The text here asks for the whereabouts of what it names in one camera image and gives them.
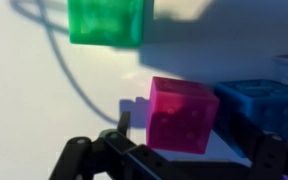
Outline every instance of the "white table surface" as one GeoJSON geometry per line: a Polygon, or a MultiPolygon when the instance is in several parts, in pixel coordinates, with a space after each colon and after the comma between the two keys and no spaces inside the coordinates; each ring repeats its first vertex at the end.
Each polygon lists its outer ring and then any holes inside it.
{"type": "MultiPolygon", "coordinates": [[[[132,102],[148,98],[152,76],[273,79],[271,58],[288,54],[284,0],[155,0],[139,49],[72,45],[67,24],[64,1],[0,0],[0,180],[47,179],[68,139],[95,140],[120,110],[132,111],[131,139],[145,143],[146,104],[132,102]]],[[[214,133],[204,156],[162,154],[246,162],[214,133]]]]}

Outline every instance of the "green cube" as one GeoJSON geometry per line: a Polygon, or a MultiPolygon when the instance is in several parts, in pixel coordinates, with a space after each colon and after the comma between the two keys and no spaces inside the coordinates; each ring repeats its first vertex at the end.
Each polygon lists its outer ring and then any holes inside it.
{"type": "Polygon", "coordinates": [[[144,0],[68,0],[71,43],[137,47],[144,0]]]}

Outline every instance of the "dimpled cube surface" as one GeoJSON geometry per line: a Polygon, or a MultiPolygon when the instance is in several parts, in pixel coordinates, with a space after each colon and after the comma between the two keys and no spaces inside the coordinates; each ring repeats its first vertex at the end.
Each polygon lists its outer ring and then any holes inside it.
{"type": "Polygon", "coordinates": [[[219,100],[204,85],[153,77],[146,120],[151,148],[205,153],[219,100]]]}
{"type": "Polygon", "coordinates": [[[215,86],[215,95],[221,101],[215,131],[235,150],[227,134],[232,112],[288,141],[288,86],[269,80],[222,82],[215,86]]]}
{"type": "Polygon", "coordinates": [[[144,0],[68,0],[71,43],[136,47],[144,0]]]}

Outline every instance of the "cube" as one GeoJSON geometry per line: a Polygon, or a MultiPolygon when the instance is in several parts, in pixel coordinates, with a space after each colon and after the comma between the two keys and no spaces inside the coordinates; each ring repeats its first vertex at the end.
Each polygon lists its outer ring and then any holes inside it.
{"type": "Polygon", "coordinates": [[[241,154],[230,139],[228,124],[232,112],[240,112],[264,132],[276,133],[288,141],[288,86],[270,80],[218,83],[220,99],[215,131],[241,154]]]}
{"type": "Polygon", "coordinates": [[[68,0],[71,43],[137,47],[144,0],[68,0]]]}
{"type": "Polygon", "coordinates": [[[204,154],[218,105],[218,98],[200,83],[153,77],[147,146],[204,154]]]}

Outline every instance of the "screw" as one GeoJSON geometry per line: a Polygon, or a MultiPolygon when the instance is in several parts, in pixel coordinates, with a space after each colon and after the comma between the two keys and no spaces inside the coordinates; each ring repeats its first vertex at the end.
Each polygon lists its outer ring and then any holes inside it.
{"type": "Polygon", "coordinates": [[[272,138],[276,141],[282,141],[282,138],[279,137],[278,135],[273,135],[272,138]]]}
{"type": "Polygon", "coordinates": [[[82,177],[82,175],[80,175],[80,174],[79,174],[79,175],[77,175],[77,176],[76,176],[76,180],[83,180],[83,177],[82,177]]]}
{"type": "Polygon", "coordinates": [[[111,139],[116,139],[116,138],[117,138],[117,134],[116,134],[116,133],[112,133],[112,134],[110,135],[110,138],[111,138],[111,139]]]}
{"type": "Polygon", "coordinates": [[[77,144],[84,144],[86,141],[85,139],[79,139],[77,140],[77,144]]]}

